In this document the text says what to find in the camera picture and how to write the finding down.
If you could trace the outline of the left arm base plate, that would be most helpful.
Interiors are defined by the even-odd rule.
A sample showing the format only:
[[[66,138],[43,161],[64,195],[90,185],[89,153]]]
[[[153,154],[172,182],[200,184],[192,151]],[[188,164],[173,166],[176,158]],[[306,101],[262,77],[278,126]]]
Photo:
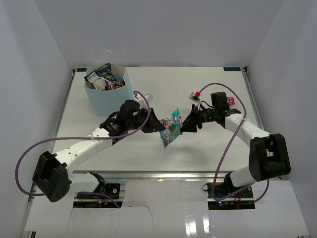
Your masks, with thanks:
[[[102,183],[93,192],[76,194],[74,208],[120,208],[123,198],[120,197],[119,183]]]

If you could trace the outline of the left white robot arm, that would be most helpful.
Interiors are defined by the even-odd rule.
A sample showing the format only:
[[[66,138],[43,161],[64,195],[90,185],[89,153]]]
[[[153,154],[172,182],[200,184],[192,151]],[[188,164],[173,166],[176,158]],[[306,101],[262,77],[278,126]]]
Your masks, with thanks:
[[[33,182],[50,202],[61,200],[71,186],[72,172],[98,152],[123,139],[129,131],[143,133],[164,131],[152,108],[142,108],[137,101],[126,100],[88,137],[54,154],[46,151],[39,157]]]

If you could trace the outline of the teal candy bag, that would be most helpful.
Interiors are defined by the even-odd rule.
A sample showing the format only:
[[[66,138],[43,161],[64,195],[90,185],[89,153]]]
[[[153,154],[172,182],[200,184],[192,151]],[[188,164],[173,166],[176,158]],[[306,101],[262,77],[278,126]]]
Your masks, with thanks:
[[[182,135],[180,131],[183,126],[182,117],[179,109],[177,108],[168,118],[161,119],[161,124],[165,127],[164,131],[160,131],[160,138],[164,148]]]

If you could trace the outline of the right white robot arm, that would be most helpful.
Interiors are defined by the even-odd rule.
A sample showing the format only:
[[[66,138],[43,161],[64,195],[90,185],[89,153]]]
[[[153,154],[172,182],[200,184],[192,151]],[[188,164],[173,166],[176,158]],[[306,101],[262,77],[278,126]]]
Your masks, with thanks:
[[[204,123],[215,121],[233,132],[250,149],[246,167],[228,173],[223,183],[211,186],[211,193],[216,198],[234,198],[246,185],[290,174],[291,166],[283,135],[270,134],[245,120],[239,110],[230,108],[225,92],[212,93],[211,102],[210,109],[200,110],[193,105],[180,131],[196,133]]]

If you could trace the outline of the light blue paper bag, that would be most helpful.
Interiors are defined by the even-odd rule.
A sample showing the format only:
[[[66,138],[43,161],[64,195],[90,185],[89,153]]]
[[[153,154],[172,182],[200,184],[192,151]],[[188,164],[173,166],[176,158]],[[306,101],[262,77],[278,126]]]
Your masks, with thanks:
[[[87,96],[95,114],[99,117],[108,116],[112,112],[118,111],[120,106],[126,100],[134,98],[127,69],[117,65],[114,57],[112,57],[112,59],[107,62],[107,58],[101,56],[101,51],[103,51],[103,49],[100,49],[97,52],[99,62],[96,65],[89,67],[87,69],[86,75],[100,66],[110,63],[113,76],[117,81],[124,80],[125,86],[115,90],[99,91],[93,89],[90,83],[85,81],[84,88],[86,90]]]

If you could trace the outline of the purple candy packet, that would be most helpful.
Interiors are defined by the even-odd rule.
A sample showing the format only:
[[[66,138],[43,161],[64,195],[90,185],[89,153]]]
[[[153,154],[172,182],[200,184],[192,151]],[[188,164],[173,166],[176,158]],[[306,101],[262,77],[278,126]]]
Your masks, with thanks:
[[[106,91],[115,90],[123,86],[125,86],[124,80],[123,81],[106,80],[105,90]]]

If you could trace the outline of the small red candy packet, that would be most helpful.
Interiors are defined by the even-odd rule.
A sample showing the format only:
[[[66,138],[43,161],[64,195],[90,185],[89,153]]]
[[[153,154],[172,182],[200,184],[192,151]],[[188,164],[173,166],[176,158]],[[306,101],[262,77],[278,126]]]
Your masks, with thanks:
[[[235,100],[233,97],[227,97],[227,102],[230,106],[235,105]]]

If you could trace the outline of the blue snack bag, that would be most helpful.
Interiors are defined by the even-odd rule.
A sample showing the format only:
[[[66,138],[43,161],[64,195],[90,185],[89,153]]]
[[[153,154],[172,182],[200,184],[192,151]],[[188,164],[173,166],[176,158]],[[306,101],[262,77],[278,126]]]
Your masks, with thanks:
[[[113,90],[113,83],[116,78],[111,71],[111,64],[106,63],[84,77],[93,89],[99,91]]]

